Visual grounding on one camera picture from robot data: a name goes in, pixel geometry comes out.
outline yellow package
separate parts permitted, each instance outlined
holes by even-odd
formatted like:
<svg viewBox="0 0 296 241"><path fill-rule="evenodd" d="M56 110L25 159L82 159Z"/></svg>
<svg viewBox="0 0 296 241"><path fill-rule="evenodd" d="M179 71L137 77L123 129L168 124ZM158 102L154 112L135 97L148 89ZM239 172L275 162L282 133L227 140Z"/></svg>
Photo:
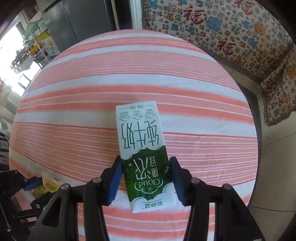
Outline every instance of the yellow package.
<svg viewBox="0 0 296 241"><path fill-rule="evenodd" d="M33 197L35 197L35 198L39 198L39 197L43 196L45 193L47 193L47 192L48 191L45 189L45 187L43 185L35 187L32 190Z"/></svg>
<svg viewBox="0 0 296 241"><path fill-rule="evenodd" d="M42 172L41 176L44 188L51 193L57 191L63 184L62 182L55 180L52 175L46 172Z"/></svg>

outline table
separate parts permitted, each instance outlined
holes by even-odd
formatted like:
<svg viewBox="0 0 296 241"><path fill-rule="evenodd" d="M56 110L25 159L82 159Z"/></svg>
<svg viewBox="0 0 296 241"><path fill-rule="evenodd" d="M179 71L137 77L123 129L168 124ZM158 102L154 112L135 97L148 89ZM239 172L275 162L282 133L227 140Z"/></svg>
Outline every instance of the table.
<svg viewBox="0 0 296 241"><path fill-rule="evenodd" d="M168 156L208 184L234 185L245 204L258 147L248 103L208 54L176 37L144 30L84 40L51 61L29 86L11 133L9 164L24 176L42 170L71 186L110 167L119 154L115 107L154 100ZM20 191L23 209L33 200ZM189 207L132 214L124 181L104 207L110 240L182 240ZM83 206L78 208L84 238ZM210 207L209 240L213 239Z"/></svg>

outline metal bolt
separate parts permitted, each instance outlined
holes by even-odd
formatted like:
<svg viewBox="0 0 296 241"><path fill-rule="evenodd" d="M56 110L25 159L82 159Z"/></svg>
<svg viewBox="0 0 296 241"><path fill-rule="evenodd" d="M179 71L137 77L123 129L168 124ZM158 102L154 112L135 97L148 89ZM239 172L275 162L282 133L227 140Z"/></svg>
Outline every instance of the metal bolt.
<svg viewBox="0 0 296 241"><path fill-rule="evenodd" d="M191 182L194 184L198 184L200 182L200 180L198 178L194 177L191 179Z"/></svg>
<svg viewBox="0 0 296 241"><path fill-rule="evenodd" d="M100 177L95 177L94 179L93 179L93 182L94 183L100 183L102 181L102 179L100 178Z"/></svg>
<svg viewBox="0 0 296 241"><path fill-rule="evenodd" d="M69 184L68 183L64 183L61 185L61 189L62 190L67 190L69 188Z"/></svg>
<svg viewBox="0 0 296 241"><path fill-rule="evenodd" d="M225 183L225 184L223 185L223 187L224 187L225 189L227 189L227 190L230 190L230 189L232 188L232 186L231 186L230 184L228 184L228 183Z"/></svg>

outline refrigerator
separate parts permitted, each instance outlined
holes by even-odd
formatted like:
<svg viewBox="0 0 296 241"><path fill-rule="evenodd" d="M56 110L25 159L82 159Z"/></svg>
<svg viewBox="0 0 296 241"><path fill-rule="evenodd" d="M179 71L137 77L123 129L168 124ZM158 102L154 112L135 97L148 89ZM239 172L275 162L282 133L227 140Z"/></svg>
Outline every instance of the refrigerator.
<svg viewBox="0 0 296 241"><path fill-rule="evenodd" d="M116 30L111 0L36 0L60 52L89 37Z"/></svg>

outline tiled floor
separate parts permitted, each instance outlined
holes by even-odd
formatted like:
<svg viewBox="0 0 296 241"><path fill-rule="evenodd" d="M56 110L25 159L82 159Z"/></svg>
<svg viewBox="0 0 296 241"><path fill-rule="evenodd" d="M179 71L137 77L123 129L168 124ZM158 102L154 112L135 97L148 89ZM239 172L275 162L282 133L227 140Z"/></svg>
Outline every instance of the tiled floor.
<svg viewBox="0 0 296 241"><path fill-rule="evenodd" d="M265 125L263 100L257 92L257 83L228 66L222 66L237 83L258 98L262 156L251 213L266 241L276 241L296 213L296 112L275 126Z"/></svg>

